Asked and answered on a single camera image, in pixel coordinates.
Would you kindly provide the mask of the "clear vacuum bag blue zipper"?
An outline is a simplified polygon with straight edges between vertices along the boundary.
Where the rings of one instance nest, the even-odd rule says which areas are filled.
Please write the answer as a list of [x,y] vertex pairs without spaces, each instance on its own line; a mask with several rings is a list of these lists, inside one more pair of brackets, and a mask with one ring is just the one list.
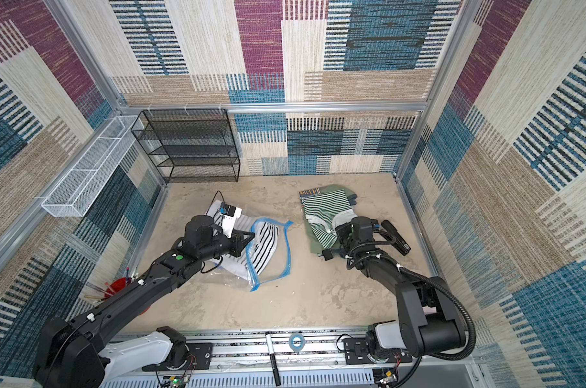
[[256,291],[265,283],[288,276],[291,272],[288,232],[293,222],[260,213],[255,208],[239,206],[230,217],[225,213],[226,205],[221,200],[214,200],[206,215],[212,216],[215,224],[225,232],[253,233],[254,238],[238,257],[225,254],[207,261],[204,269],[207,282]]

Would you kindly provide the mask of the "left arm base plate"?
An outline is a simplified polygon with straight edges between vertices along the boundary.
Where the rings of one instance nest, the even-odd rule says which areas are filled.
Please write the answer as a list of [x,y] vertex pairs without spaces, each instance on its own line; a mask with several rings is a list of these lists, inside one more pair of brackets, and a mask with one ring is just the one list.
[[175,346],[172,355],[160,364],[146,365],[143,372],[183,373],[208,370],[212,362],[212,343],[187,343],[184,348]]

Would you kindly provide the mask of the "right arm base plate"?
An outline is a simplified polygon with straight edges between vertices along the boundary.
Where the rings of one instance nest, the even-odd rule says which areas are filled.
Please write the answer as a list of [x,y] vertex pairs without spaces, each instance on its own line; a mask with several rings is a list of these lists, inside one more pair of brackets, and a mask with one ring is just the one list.
[[347,365],[410,363],[414,360],[404,349],[372,349],[363,338],[343,337],[338,340],[337,348],[344,354]]

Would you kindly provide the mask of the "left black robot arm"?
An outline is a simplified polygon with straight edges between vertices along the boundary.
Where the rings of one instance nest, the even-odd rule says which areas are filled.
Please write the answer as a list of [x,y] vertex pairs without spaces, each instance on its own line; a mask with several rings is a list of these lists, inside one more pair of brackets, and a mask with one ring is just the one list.
[[225,234],[211,216],[192,217],[185,234],[124,289],[70,320],[52,317],[45,322],[34,361],[35,381],[43,387],[100,386],[112,364],[100,353],[130,321],[183,286],[207,260],[240,256],[254,237],[249,231]]

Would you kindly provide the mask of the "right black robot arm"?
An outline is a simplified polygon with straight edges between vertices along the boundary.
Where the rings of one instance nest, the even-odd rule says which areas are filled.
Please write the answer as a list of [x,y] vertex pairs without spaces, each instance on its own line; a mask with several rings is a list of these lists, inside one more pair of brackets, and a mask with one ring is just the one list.
[[336,228],[346,267],[382,284],[396,298],[398,327],[404,348],[413,357],[459,361],[475,349],[474,321],[446,282],[416,273],[393,259],[382,247],[401,255],[410,247],[393,224],[355,217]]

